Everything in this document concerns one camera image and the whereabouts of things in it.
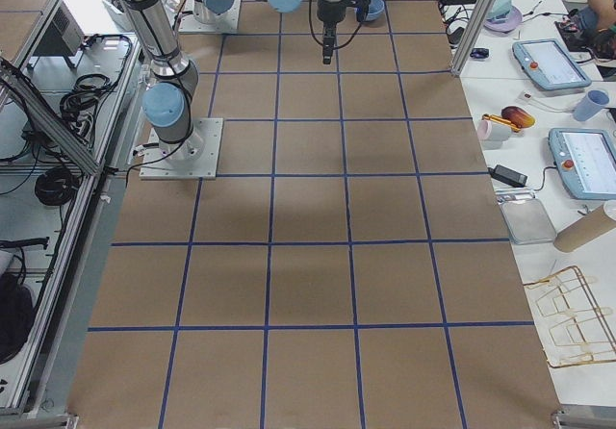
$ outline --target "metal base plate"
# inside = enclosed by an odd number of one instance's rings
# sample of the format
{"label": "metal base plate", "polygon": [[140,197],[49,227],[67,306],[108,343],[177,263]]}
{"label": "metal base plate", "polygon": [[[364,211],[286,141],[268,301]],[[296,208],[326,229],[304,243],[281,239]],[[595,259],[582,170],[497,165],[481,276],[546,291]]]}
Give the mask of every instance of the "metal base plate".
{"label": "metal base plate", "polygon": [[[186,34],[227,34],[236,35],[240,24],[240,5],[241,0],[235,0],[231,9],[215,23],[206,24],[194,19],[192,15],[182,18],[180,23],[180,33]],[[193,0],[187,0],[186,10],[190,11],[194,7]]]}
{"label": "metal base plate", "polygon": [[[185,163],[171,164],[167,160],[161,160],[152,165],[143,166],[140,177],[144,180],[173,180],[173,179],[215,179],[218,168],[218,155],[220,153],[220,141],[222,140],[222,118],[195,118],[194,129],[205,139],[203,152],[195,160]],[[158,142],[158,136],[152,129],[148,142]],[[143,162],[160,160],[163,154],[158,148],[146,150]]]}

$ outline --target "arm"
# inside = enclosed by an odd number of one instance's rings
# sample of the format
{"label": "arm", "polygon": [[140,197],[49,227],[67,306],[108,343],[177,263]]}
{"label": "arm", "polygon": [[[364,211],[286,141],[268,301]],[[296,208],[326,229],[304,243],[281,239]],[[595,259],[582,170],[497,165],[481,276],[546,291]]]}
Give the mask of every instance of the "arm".
{"label": "arm", "polygon": [[616,10],[614,10],[614,0],[588,0],[588,6],[598,16],[599,22],[597,29],[604,29],[616,22]]}

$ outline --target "blue bowl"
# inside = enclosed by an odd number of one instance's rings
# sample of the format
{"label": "blue bowl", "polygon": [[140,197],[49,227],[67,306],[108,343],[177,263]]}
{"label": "blue bowl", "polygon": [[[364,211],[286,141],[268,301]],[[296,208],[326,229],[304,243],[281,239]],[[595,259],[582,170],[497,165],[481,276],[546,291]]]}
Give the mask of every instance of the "blue bowl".
{"label": "blue bowl", "polygon": [[373,20],[376,20],[383,14],[383,11],[385,11],[385,3],[383,0],[370,0],[366,21],[372,22]]}

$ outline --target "touchscreen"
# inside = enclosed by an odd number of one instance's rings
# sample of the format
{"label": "touchscreen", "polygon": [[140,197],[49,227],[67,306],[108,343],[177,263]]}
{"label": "touchscreen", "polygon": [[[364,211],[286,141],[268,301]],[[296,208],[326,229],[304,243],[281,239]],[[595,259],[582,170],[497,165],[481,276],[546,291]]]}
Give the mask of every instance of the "touchscreen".
{"label": "touchscreen", "polygon": [[616,161],[598,133],[563,133],[582,188],[590,193],[616,193]]}
{"label": "touchscreen", "polygon": [[578,83],[584,80],[553,42],[533,42],[525,44],[524,48],[539,63],[539,68],[551,84]]}

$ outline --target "tablet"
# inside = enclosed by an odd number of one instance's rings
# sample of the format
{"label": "tablet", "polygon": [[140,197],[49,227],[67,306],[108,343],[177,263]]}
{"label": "tablet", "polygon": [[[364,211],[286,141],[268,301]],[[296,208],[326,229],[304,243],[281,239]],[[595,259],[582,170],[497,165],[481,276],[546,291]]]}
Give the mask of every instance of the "tablet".
{"label": "tablet", "polygon": [[515,42],[513,55],[541,89],[585,88],[591,84],[590,78],[555,39]]}
{"label": "tablet", "polygon": [[554,128],[548,135],[560,177],[574,198],[616,198],[616,149],[600,129]]}

